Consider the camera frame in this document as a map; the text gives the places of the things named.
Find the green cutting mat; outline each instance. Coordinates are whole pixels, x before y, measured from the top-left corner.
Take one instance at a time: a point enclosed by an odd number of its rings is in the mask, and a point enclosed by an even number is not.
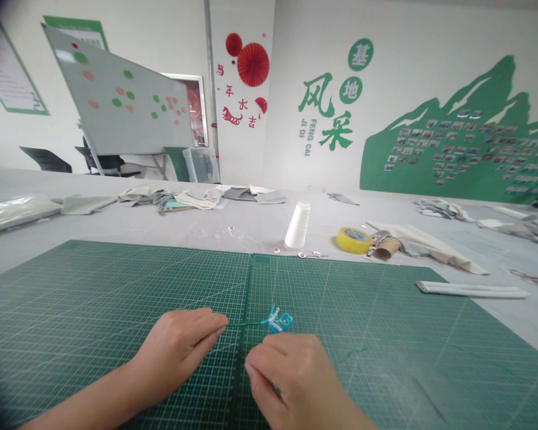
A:
[[[0,276],[0,415],[19,425],[129,360],[172,309],[231,322],[271,305],[316,333],[351,397],[387,429],[538,429],[538,352],[427,268],[70,241]],[[229,328],[136,428],[266,427],[243,371],[263,327]]]

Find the white thread cone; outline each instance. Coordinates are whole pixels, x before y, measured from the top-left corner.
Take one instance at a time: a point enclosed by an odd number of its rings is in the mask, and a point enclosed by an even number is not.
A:
[[[285,236],[285,246],[291,250],[303,248],[305,245],[305,236],[309,224],[309,212],[311,204],[308,201],[299,200],[293,212],[293,218],[289,224],[289,230]]]

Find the left hand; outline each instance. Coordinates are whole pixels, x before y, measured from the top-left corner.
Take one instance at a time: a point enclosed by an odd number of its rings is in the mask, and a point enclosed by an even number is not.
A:
[[[177,390],[201,364],[228,324],[210,308],[168,312],[155,323],[135,357],[125,364],[145,409]]]

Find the green framed sign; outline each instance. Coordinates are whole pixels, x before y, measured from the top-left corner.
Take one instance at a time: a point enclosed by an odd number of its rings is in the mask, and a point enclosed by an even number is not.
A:
[[[53,17],[44,15],[44,21],[67,35],[81,39],[97,48],[109,51],[106,37],[103,34],[100,21],[83,20],[76,18]]]
[[[2,24],[0,24],[0,102],[7,112],[49,115]]]

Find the yellow tape roll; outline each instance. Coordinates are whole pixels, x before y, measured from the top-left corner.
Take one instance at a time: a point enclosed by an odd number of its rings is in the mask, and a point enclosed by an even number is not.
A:
[[[351,227],[341,227],[337,235],[337,245],[346,252],[366,254],[372,245],[371,237],[361,230]]]

